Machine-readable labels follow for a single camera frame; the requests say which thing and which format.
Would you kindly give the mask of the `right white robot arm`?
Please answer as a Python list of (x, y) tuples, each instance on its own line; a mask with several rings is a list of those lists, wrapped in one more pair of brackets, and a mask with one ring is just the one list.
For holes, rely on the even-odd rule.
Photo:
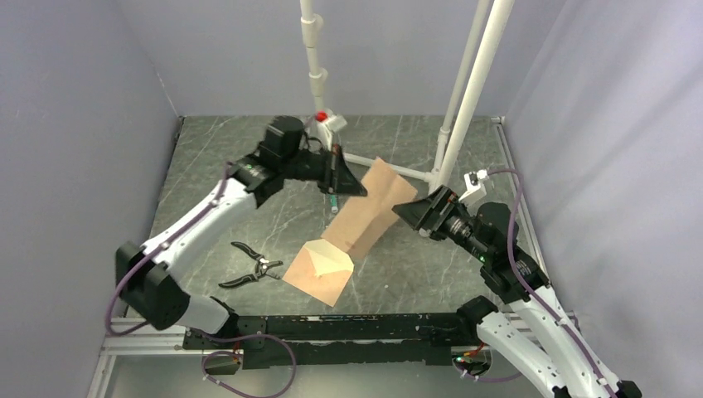
[(486, 343), (504, 356), (544, 397), (640, 397), (633, 381), (612, 372), (585, 342), (546, 274), (516, 243), (509, 206), (486, 202), (474, 215), (458, 195), (440, 187), (394, 213), (432, 240), (451, 240), (479, 260), (484, 284), (532, 331), (519, 332), (489, 298), (479, 295), (457, 311), (457, 333), (467, 344)]

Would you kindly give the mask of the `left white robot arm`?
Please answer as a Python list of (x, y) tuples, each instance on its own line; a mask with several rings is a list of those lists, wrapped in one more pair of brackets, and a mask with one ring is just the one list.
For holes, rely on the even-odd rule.
[(289, 115), (274, 117), (256, 149), (228, 162), (214, 188), (185, 216), (142, 244), (127, 241), (115, 252), (115, 291), (104, 316), (110, 335), (114, 305), (124, 301), (156, 330), (195, 329), (218, 348), (240, 336), (239, 316), (214, 297), (193, 295), (181, 285), (188, 267), (234, 226), (260, 208), (288, 180), (315, 182), (323, 194), (365, 197), (368, 191), (349, 169), (342, 147), (313, 149), (305, 123)]

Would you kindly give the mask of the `green white glue stick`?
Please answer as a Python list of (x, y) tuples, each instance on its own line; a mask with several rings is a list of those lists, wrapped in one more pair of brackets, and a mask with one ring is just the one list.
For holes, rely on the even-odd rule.
[(328, 195), (329, 201), (330, 201), (330, 207), (331, 207), (331, 213), (333, 215), (336, 215), (339, 212), (339, 205), (338, 205), (338, 199), (337, 195), (335, 194), (329, 194)]

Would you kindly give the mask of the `tan paper letter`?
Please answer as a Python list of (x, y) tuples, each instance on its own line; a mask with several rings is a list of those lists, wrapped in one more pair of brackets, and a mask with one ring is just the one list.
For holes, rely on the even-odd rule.
[(417, 189), (376, 158), (361, 180), (365, 197), (350, 197), (322, 238), (354, 260), (364, 259), (376, 242), (398, 221), (393, 207), (413, 201)]

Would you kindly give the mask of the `tan envelope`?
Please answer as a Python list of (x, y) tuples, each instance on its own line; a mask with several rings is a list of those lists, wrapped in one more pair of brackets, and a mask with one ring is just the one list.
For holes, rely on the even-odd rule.
[(350, 256), (326, 240), (306, 242), (283, 276), (283, 281), (334, 307), (354, 271)]

